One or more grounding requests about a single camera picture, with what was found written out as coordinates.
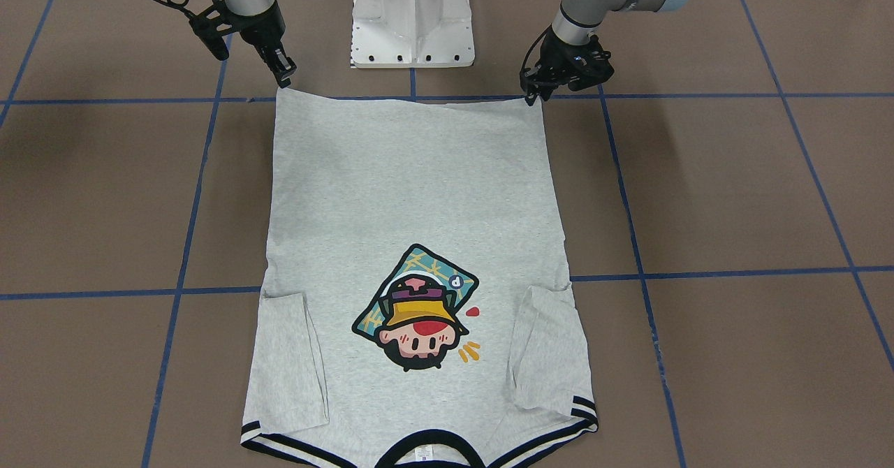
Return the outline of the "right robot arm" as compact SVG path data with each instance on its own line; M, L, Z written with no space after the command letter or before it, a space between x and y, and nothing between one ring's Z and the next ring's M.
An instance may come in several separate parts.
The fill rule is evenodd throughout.
M218 61L230 56L224 38L236 33L255 48L279 88L291 85L297 66L282 45L286 26L277 0L211 0L210 7L201 12L189 10L189 0L151 1L185 16L192 32Z

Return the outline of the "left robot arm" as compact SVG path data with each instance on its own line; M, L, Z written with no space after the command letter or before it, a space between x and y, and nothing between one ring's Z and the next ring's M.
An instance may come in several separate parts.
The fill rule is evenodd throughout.
M613 12L674 12L688 0L561 0L550 25L533 42L518 79L529 106L546 102L556 89L581 92L606 83L615 73L597 31Z

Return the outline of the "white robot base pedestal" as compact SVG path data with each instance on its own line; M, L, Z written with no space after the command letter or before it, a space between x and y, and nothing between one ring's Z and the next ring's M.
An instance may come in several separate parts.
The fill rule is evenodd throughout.
M351 66L448 69L476 57L470 0L353 0Z

